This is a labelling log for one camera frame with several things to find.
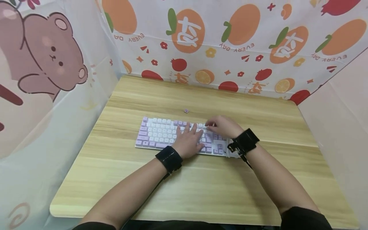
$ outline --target black wrist strap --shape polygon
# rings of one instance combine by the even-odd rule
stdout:
[[[258,137],[249,128],[245,130],[242,134],[240,134],[237,138],[234,138],[233,143],[230,143],[227,148],[231,152],[237,152],[242,160],[246,162],[250,168],[252,168],[245,156],[250,150],[256,148],[255,144],[258,141]]]
[[[183,159],[179,153],[175,151],[171,146],[166,146],[161,152],[156,154],[156,158],[165,166],[167,174],[164,177],[166,179],[169,175],[181,168]]]

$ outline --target desk surface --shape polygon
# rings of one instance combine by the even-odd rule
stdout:
[[[293,102],[128,76],[119,81],[59,188],[51,214],[83,217],[114,185],[154,157],[156,151],[134,148],[144,116],[203,123],[216,114],[251,128],[261,145],[304,186],[332,227],[358,228]],[[133,219],[254,225],[281,221],[241,159],[205,155],[187,160]]]

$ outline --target green leaf illustration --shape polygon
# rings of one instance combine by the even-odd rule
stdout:
[[[324,41],[317,49],[316,49],[316,53],[318,53],[319,51],[321,51],[332,39],[332,36],[329,34],[326,36],[326,41]]]
[[[221,37],[222,42],[226,42],[227,39],[230,36],[230,33],[231,33],[231,24],[229,22],[224,22],[224,26],[227,26],[227,28],[225,29],[224,33],[222,34],[222,37]]]
[[[111,17],[108,13],[105,12],[105,16],[106,16],[107,22],[109,24],[109,27],[110,27],[110,30],[111,30],[111,33],[112,33],[114,31],[113,21],[111,20]]]
[[[166,30],[166,35],[173,35],[176,32],[176,13],[173,8],[169,9],[167,13],[167,18],[169,20],[170,30]]]
[[[280,32],[279,36],[276,39],[276,44],[270,45],[268,48],[273,49],[275,47],[278,47],[281,44],[281,42],[284,40],[288,32],[289,32],[289,27],[283,28],[283,30]]]

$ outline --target hand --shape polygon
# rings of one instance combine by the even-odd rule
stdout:
[[[244,132],[244,129],[231,118],[220,115],[211,117],[206,122],[205,126],[207,130],[220,134],[226,138],[236,138]]]
[[[204,144],[198,144],[198,141],[203,134],[203,130],[196,133],[197,124],[193,125],[192,130],[189,130],[189,128],[190,122],[187,122],[184,132],[181,133],[180,127],[178,126],[176,129],[176,141],[172,145],[182,159],[190,158],[205,146]]]

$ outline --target white keyboard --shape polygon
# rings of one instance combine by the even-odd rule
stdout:
[[[144,117],[135,147],[161,150],[168,145],[171,146],[176,140],[177,126],[180,126],[183,132],[186,125],[187,122],[185,121]],[[227,149],[228,139],[206,130],[205,124],[197,124],[197,132],[201,129],[204,132],[199,142],[203,143],[205,147],[200,150],[199,154],[239,157],[236,153],[231,153]]]

